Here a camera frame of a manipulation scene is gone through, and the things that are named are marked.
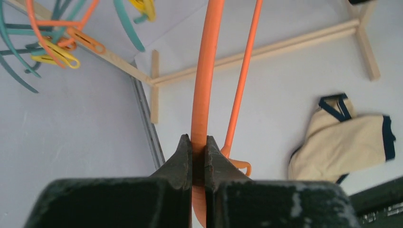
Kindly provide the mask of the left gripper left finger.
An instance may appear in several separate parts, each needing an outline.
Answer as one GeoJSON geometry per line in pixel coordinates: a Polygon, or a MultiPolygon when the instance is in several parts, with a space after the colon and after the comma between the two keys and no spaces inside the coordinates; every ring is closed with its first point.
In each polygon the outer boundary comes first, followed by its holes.
{"type": "Polygon", "coordinates": [[[189,228],[192,225],[192,145],[148,177],[59,179],[41,192],[27,228],[189,228]]]}

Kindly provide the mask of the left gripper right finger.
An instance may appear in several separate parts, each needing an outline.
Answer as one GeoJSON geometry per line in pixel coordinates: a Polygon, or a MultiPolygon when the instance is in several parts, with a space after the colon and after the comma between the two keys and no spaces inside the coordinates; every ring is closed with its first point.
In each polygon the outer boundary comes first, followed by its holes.
{"type": "Polygon", "coordinates": [[[251,180],[220,152],[205,147],[209,228],[358,228],[344,191],[327,181],[251,180]]]}

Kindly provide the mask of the beige underwear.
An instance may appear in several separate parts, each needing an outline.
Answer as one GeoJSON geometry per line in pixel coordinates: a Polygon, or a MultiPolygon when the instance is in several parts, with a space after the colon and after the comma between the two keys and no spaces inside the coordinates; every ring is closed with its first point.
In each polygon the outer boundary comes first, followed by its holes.
{"type": "Polygon", "coordinates": [[[358,115],[345,93],[321,97],[290,156],[288,179],[341,184],[352,172],[393,160],[391,124],[388,115],[358,115]]]}

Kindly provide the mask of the orange hanger with clips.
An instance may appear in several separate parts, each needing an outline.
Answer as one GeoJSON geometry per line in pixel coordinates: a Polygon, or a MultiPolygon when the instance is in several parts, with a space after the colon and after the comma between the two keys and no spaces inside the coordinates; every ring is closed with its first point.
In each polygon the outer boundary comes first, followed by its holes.
{"type": "MultiPolygon", "coordinates": [[[[263,2],[261,0],[256,1],[255,4],[227,135],[221,150],[225,158],[229,158],[230,156],[262,4],[263,2]]],[[[223,9],[224,1],[222,0],[211,0],[208,2],[199,51],[192,106],[192,208],[197,220],[204,228],[207,227],[207,201],[204,184],[205,147],[207,145],[211,86],[223,9]]]]}

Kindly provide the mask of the teal hanger with clips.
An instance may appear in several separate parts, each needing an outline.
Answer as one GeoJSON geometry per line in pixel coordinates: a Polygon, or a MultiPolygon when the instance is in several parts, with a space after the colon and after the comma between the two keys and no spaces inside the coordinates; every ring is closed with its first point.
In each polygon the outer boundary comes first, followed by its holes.
{"type": "Polygon", "coordinates": [[[141,13],[141,16],[134,18],[133,20],[130,20],[125,10],[123,1],[122,0],[113,1],[121,25],[123,26],[130,41],[138,51],[145,52],[145,47],[142,44],[140,38],[138,37],[132,25],[132,22],[134,24],[140,24],[145,22],[146,20],[154,22],[156,19],[154,0],[129,0],[129,2],[134,8],[137,9],[138,12],[141,13]]]}

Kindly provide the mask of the black white-banded underwear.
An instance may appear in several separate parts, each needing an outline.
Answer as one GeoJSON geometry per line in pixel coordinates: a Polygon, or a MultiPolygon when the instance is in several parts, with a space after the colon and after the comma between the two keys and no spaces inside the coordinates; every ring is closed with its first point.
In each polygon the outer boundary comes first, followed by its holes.
{"type": "Polygon", "coordinates": [[[348,0],[348,2],[349,2],[351,5],[364,4],[364,3],[369,2],[369,1],[372,1],[372,0],[348,0]]]}

